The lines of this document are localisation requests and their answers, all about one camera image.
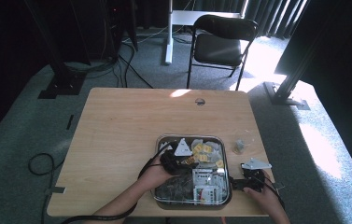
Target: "human arm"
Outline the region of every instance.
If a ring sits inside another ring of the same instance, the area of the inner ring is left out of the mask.
[[[129,188],[123,191],[114,200],[97,210],[95,216],[116,216],[123,214],[132,208],[138,200],[144,195],[145,192],[155,189],[163,184],[167,179],[172,176],[164,171],[160,165],[160,157],[157,157],[153,162],[153,166],[138,178]],[[109,223],[123,223],[123,219],[110,221]],[[103,223],[101,221],[86,221],[84,224]]]
[[[265,183],[269,186],[272,186],[272,183],[269,180],[268,174],[265,174]],[[269,189],[268,186],[264,186],[262,192],[257,192],[251,188],[244,188],[243,191],[254,199],[259,205],[260,208],[269,215],[269,217],[276,224],[289,224],[289,217],[286,214],[286,211],[283,209],[280,201],[277,196]]]

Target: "clear container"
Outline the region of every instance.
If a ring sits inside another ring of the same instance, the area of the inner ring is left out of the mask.
[[[156,150],[183,138],[198,164],[154,189],[154,199],[163,209],[222,209],[232,197],[223,142],[215,136],[164,134]]]

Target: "black chair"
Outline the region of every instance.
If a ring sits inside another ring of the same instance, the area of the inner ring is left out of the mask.
[[[215,15],[200,17],[192,27],[187,89],[190,87],[190,73],[193,65],[232,70],[229,77],[241,66],[236,86],[238,91],[248,49],[257,32],[258,24],[254,21]]]

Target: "gray carpet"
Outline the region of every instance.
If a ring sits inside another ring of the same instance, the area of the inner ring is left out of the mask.
[[[281,79],[273,75],[287,42],[260,38],[247,62],[241,90],[249,95],[276,181],[286,187],[280,193],[293,223],[352,223],[352,160],[314,88],[299,83],[295,94],[310,106],[272,105],[263,81]],[[165,39],[150,38],[139,43],[133,68],[154,88],[186,87],[190,46],[175,41],[173,63],[164,65]],[[122,46],[120,55],[129,60],[132,52]],[[78,69],[86,65],[69,63]],[[28,170],[29,160],[46,152],[59,164],[67,153],[89,90],[93,87],[125,87],[120,75],[125,63],[88,74],[80,95],[38,100],[53,74],[47,66],[37,73],[0,123],[0,223],[39,223],[50,175],[37,176]],[[190,87],[205,90],[234,90],[237,76],[227,71],[196,68]],[[148,88],[130,70],[128,88]],[[50,168],[48,158],[34,160],[37,172]],[[60,169],[54,172],[54,181]],[[64,217],[45,216],[45,223],[60,223]],[[220,223],[214,217],[177,217],[171,223]],[[130,217],[126,223],[164,223],[164,218]],[[227,223],[272,223],[268,217],[227,217]]]

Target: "human hand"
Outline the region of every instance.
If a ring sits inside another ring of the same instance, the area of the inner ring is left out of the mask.
[[[151,166],[140,176],[137,183],[145,191],[148,191],[157,188],[171,177],[173,176],[164,170],[160,157],[157,157],[153,160]]]
[[[265,183],[269,186],[272,186],[270,182],[269,175],[263,171],[265,174]],[[257,192],[251,188],[243,188],[243,191],[252,199],[254,199],[259,205],[260,208],[274,220],[275,223],[283,224],[283,223],[290,223],[289,218],[284,211],[280,201],[278,200],[277,196],[269,189],[270,187],[264,186],[262,192]]]

